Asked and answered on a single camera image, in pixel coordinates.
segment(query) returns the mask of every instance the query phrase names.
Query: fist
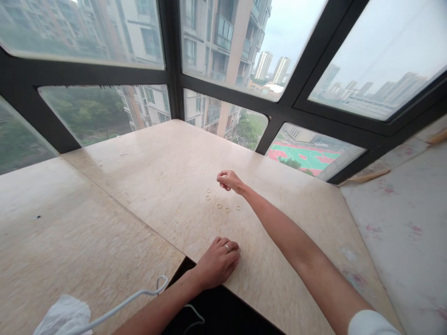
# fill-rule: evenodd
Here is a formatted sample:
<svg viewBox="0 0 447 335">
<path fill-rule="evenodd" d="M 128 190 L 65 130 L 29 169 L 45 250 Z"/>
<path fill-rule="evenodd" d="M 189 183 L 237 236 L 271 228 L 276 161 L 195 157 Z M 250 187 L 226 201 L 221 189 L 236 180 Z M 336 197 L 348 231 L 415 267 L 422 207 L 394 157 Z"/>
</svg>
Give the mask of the fist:
<svg viewBox="0 0 447 335">
<path fill-rule="evenodd" d="M 239 263 L 241 255 L 236 242 L 216 237 L 208 250 L 191 270 L 201 290 L 225 283 Z"/>
<path fill-rule="evenodd" d="M 237 174 L 231 170 L 222 170 L 218 173 L 217 182 L 219 182 L 220 187 L 231 191 L 233 189 L 237 194 L 241 194 L 245 184 L 239 179 Z"/>
</svg>

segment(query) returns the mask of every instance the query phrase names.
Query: finger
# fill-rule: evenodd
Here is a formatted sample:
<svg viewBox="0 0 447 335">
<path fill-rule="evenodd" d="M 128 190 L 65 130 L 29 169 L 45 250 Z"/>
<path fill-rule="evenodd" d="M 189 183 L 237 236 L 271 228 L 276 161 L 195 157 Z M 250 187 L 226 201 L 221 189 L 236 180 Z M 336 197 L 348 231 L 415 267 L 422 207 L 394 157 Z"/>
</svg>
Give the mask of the finger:
<svg viewBox="0 0 447 335">
<path fill-rule="evenodd" d="M 230 242 L 226 243 L 226 245 L 230 248 L 230 251 L 239 249 L 239 245 L 234 241 L 230 241 Z"/>
<path fill-rule="evenodd" d="M 219 241 L 219 243 L 217 244 L 219 247 L 223 247 L 225 244 L 227 244 L 228 242 L 230 242 L 229 238 L 224 237 L 223 239 L 221 239 Z"/>
<path fill-rule="evenodd" d="M 239 264 L 239 260 L 232 262 L 224 272 L 225 281 L 231 276 L 231 274 L 236 270 L 237 265 Z"/>
<path fill-rule="evenodd" d="M 241 254 L 237 250 L 233 250 L 225 255 L 225 264 L 229 266 L 231 263 L 236 262 L 241 258 Z"/>
</svg>

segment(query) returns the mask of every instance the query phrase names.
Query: black window frame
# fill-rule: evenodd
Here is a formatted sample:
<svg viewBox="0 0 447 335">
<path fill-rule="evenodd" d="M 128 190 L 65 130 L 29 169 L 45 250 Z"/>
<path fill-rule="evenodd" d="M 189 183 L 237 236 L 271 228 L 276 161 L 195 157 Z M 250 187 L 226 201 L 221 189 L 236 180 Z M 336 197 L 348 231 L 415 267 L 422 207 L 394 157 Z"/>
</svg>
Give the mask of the black window frame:
<svg viewBox="0 0 447 335">
<path fill-rule="evenodd" d="M 25 59 L 0 49 L 0 95 L 59 153 L 81 146 L 37 92 L 42 86 L 167 85 L 172 119 L 185 121 L 183 89 L 264 114 L 270 120 L 256 152 L 265 155 L 286 122 L 365 148 L 329 183 L 339 184 L 447 112 L 447 69 L 389 121 L 368 119 L 308 101 L 368 0 L 328 0 L 281 99 L 268 101 L 182 73 L 182 0 L 157 0 L 165 70 Z"/>
</svg>

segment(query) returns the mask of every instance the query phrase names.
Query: skyscraper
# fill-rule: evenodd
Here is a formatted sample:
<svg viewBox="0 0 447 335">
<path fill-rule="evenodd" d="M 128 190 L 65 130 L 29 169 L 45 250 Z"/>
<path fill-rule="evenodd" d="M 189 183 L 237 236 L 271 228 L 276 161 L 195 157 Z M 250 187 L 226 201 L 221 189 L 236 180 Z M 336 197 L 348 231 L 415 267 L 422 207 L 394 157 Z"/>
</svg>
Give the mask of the skyscraper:
<svg viewBox="0 0 447 335">
<path fill-rule="evenodd" d="M 414 72 L 407 72 L 385 94 L 384 101 L 392 106 L 405 103 L 427 81 L 426 77 L 419 77 Z"/>
<path fill-rule="evenodd" d="M 354 87 L 357 85 L 357 82 L 355 80 L 351 81 L 348 86 L 346 86 L 346 89 L 354 89 Z"/>
<path fill-rule="evenodd" d="M 318 83 L 315 85 L 315 88 L 312 90 L 311 95 L 318 96 L 319 94 L 326 92 L 339 71 L 340 67 L 330 63 L 323 72 Z"/>
<path fill-rule="evenodd" d="M 259 61 L 257 62 L 255 79 L 264 80 L 267 75 L 267 71 L 269 70 L 271 60 L 273 58 L 273 54 L 268 51 L 261 52 L 259 56 Z"/>
<path fill-rule="evenodd" d="M 385 94 L 393 87 L 395 84 L 394 81 L 387 81 L 385 84 L 382 85 L 381 88 L 376 92 L 374 95 L 374 99 L 382 100 Z"/>
<path fill-rule="evenodd" d="M 273 75 L 273 82 L 275 84 L 282 84 L 284 76 L 290 65 L 290 58 L 281 57 L 276 65 L 275 73 Z"/>
<path fill-rule="evenodd" d="M 367 82 L 365 85 L 363 85 L 363 87 L 360 89 L 359 91 L 359 95 L 364 95 L 373 85 L 374 83 L 372 82 Z"/>
</svg>

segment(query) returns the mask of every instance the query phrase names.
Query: beige marble surface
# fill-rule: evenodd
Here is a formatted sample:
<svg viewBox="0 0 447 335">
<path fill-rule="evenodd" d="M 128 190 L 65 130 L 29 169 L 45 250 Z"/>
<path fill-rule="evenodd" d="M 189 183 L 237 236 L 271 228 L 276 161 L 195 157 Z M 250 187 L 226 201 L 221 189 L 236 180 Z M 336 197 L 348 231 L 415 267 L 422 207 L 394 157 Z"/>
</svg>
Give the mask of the beige marble surface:
<svg viewBox="0 0 447 335">
<path fill-rule="evenodd" d="M 0 334 L 32 334 L 64 293 L 86 302 L 92 321 L 172 278 L 184 259 L 62 158 L 0 176 L 0 204 Z M 149 300 L 94 334 L 112 333 Z"/>
<path fill-rule="evenodd" d="M 220 170 L 235 170 L 297 222 L 358 291 L 401 329 L 335 186 L 179 120 L 63 157 L 194 261 L 215 236 L 237 241 L 242 260 L 225 285 L 285 333 L 333 334 L 248 204 L 216 183 Z"/>
</svg>

